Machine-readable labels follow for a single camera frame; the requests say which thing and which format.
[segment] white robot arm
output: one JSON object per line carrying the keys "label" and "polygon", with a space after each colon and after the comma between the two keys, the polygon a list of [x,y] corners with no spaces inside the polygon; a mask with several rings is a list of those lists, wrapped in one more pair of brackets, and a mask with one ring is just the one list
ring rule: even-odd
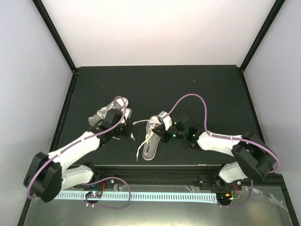
{"label": "white robot arm", "polygon": [[36,154],[26,174],[24,185],[28,187],[37,171],[51,159],[53,160],[43,169],[30,188],[32,194],[36,194],[45,202],[53,200],[61,190],[97,180],[94,178],[92,167],[81,165],[73,169],[68,168],[84,155],[97,150],[120,135],[127,134],[130,126],[127,124],[127,119],[130,118],[131,113],[131,109],[127,108],[125,120],[121,124],[105,134],[97,135],[111,128],[121,119],[122,112],[111,109],[101,124],[92,126],[89,131],[70,144],[49,154]]}
{"label": "white robot arm", "polygon": [[213,178],[224,182],[219,182],[219,185],[244,178],[263,181],[276,162],[269,153],[261,148],[240,141],[241,139],[250,140],[268,148],[254,133],[246,133],[243,136],[215,134],[193,126],[186,128],[184,123],[172,121],[166,114],[162,114],[162,116],[159,118],[161,125],[153,129],[153,132],[161,137],[163,143],[167,143],[173,138],[182,139],[190,148],[216,151],[235,158],[236,162],[223,165],[217,173],[218,176]]}

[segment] black mat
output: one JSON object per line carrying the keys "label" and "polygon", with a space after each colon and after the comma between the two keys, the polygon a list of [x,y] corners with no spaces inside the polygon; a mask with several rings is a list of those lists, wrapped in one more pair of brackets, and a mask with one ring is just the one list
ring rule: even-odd
{"label": "black mat", "polygon": [[[208,107],[208,129],[215,133],[239,135],[252,131],[259,135],[247,91],[234,65],[111,66],[82,67],[63,125],[59,147],[78,138],[89,127],[88,117],[106,106],[115,96],[129,100],[134,120],[149,119],[169,111],[185,94],[201,95]],[[175,114],[187,115],[203,128],[204,108],[196,97],[183,100]],[[185,149],[175,140],[160,143],[152,161],[136,151],[145,137],[146,123],[135,129],[136,141],[121,137],[87,154],[76,164],[95,165],[198,165],[233,162],[228,155]]]}

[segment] white cable tray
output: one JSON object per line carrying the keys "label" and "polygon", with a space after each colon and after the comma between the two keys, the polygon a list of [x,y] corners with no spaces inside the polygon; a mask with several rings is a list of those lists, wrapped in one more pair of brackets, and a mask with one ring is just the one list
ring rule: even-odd
{"label": "white cable tray", "polygon": [[[89,191],[61,191],[55,199],[84,200]],[[104,192],[101,198],[88,200],[127,201],[128,192]],[[131,201],[147,202],[208,202],[217,203],[216,194],[211,193],[173,193],[173,192],[132,192]]]}

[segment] wire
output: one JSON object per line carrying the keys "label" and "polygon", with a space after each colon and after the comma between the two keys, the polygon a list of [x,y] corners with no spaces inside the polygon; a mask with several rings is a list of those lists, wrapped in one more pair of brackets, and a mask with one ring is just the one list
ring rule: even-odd
{"label": "wire", "polygon": [[277,163],[277,167],[274,169],[274,170],[271,170],[269,173],[274,173],[276,170],[278,170],[280,168],[280,160],[278,159],[278,157],[271,151],[269,150],[268,148],[254,142],[254,141],[251,141],[251,140],[247,140],[247,139],[243,139],[243,138],[237,138],[237,137],[225,137],[225,136],[222,136],[222,135],[215,135],[211,132],[208,131],[207,129],[207,106],[206,106],[206,103],[205,103],[205,100],[198,94],[195,94],[195,93],[189,93],[189,94],[186,94],[184,95],[183,97],[181,97],[176,103],[175,105],[173,106],[173,108],[162,118],[166,118],[167,116],[169,116],[175,109],[175,107],[177,107],[177,105],[186,97],[190,97],[190,96],[194,96],[194,97],[198,97],[202,102],[203,102],[203,105],[204,105],[204,109],[205,109],[205,117],[204,117],[204,129],[206,131],[206,133],[212,137],[215,137],[215,138],[220,138],[220,139],[226,139],[226,140],[237,140],[237,141],[243,141],[243,142],[246,142],[246,143],[249,143],[249,144],[252,144],[252,145],[255,145],[261,149],[263,149],[264,151],[266,151],[267,153],[269,153],[276,161]]}
{"label": "wire", "polygon": [[127,188],[128,188],[128,200],[127,200],[127,202],[126,202],[123,206],[120,206],[120,207],[103,206],[103,205],[99,205],[99,204],[90,204],[90,203],[88,203],[88,201],[87,201],[88,198],[91,198],[91,197],[93,197],[93,196],[87,196],[87,197],[86,197],[86,200],[85,200],[85,202],[86,202],[87,205],[92,205],[92,206],[97,206],[97,207],[103,207],[103,208],[111,209],[111,210],[120,210],[120,209],[123,209],[123,208],[125,208],[125,207],[127,207],[127,206],[129,205],[129,203],[130,203],[130,201],[131,201],[131,189],[130,189],[128,183],[125,182],[125,181],[124,181],[123,179],[121,179],[121,178],[117,178],[117,177],[108,177],[108,178],[104,178],[104,179],[98,180],[98,181],[93,182],[93,183],[82,184],[82,185],[87,185],[87,186],[89,186],[89,185],[96,185],[96,184],[98,184],[98,183],[101,183],[101,182],[103,182],[103,181],[110,180],[110,179],[120,180],[122,183],[125,184],[125,186],[127,186]]}
{"label": "wire", "polygon": [[[123,99],[121,96],[116,96],[115,99],[114,99],[114,102],[116,102],[116,100],[117,100],[118,98],[121,98],[121,100],[122,100],[122,102],[123,102],[123,105],[125,106],[126,103],[125,103],[124,99]],[[92,138],[92,137],[96,137],[96,136],[103,135],[103,134],[105,134],[105,133],[107,133],[107,132],[109,132],[109,131],[115,129],[115,128],[122,122],[122,120],[124,119],[125,115],[126,115],[126,108],[124,107],[124,111],[123,111],[123,114],[122,114],[120,120],[119,120],[114,126],[112,126],[112,127],[109,128],[109,129],[106,129],[105,131],[102,131],[102,132],[99,132],[99,133],[90,135],[90,136],[88,136],[88,137],[85,137],[85,138],[83,138],[83,141],[84,141],[84,140],[87,140],[87,139],[90,139],[90,138]],[[82,139],[79,139],[79,140],[77,140],[77,141],[74,141],[73,143],[71,143],[70,145],[68,145],[67,147],[65,147],[65,148],[60,152],[60,155],[63,154],[64,152],[66,152],[67,150],[69,150],[70,148],[72,148],[73,146],[77,145],[77,144],[80,143],[80,142],[82,142]],[[50,164],[55,158],[57,158],[58,156],[59,156],[59,155],[56,154],[56,155],[53,156],[51,159],[49,159],[47,162],[45,162],[45,163],[41,166],[41,168],[39,168],[39,170],[35,173],[35,175],[32,177],[32,179],[31,179],[31,181],[30,181],[30,183],[29,183],[29,185],[28,185],[28,187],[27,187],[27,192],[26,192],[27,197],[28,197],[29,199],[37,199],[37,196],[32,196],[32,195],[30,194],[30,193],[31,193],[32,185],[33,185],[34,181],[37,179],[37,177],[39,176],[39,174],[44,170],[44,168],[46,168],[46,166],[49,165],[49,164]]]}
{"label": "wire", "polygon": [[225,207],[225,208],[239,208],[239,207],[242,207],[242,206],[246,205],[246,204],[252,199],[252,196],[253,196],[253,181],[251,180],[251,191],[250,191],[250,195],[249,195],[248,199],[247,199],[244,203],[242,203],[242,204],[240,204],[240,205],[237,205],[237,206],[223,206],[223,205],[221,205],[221,204],[217,201],[217,204],[218,204],[220,207]]}
{"label": "wire", "polygon": [[103,181],[103,188],[102,188],[102,192],[104,191],[105,189],[105,182]]}
{"label": "wire", "polygon": [[237,188],[235,187],[235,185],[233,183],[231,183],[232,187],[234,188],[235,191],[237,191],[240,194],[240,191],[237,190]]}

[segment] black table surface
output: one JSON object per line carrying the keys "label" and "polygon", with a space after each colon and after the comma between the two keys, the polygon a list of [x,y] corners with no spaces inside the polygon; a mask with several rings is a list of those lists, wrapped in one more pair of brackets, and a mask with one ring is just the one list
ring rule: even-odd
{"label": "black table surface", "polygon": [[[161,111],[169,112],[185,94],[201,95],[207,104],[207,127],[211,132],[242,135],[252,131],[259,135],[255,115],[244,79],[235,65],[177,66],[98,66],[81,67],[63,124],[58,146],[62,147],[82,135],[88,117],[120,95],[129,100],[132,119],[149,119]],[[204,107],[197,97],[184,99],[173,115],[185,115],[199,128],[204,124]],[[152,161],[136,161],[136,151],[145,139],[146,123],[134,127],[136,141],[120,137],[93,151],[75,163],[94,165],[220,165],[234,158],[213,151],[181,147],[176,140],[159,143]]]}

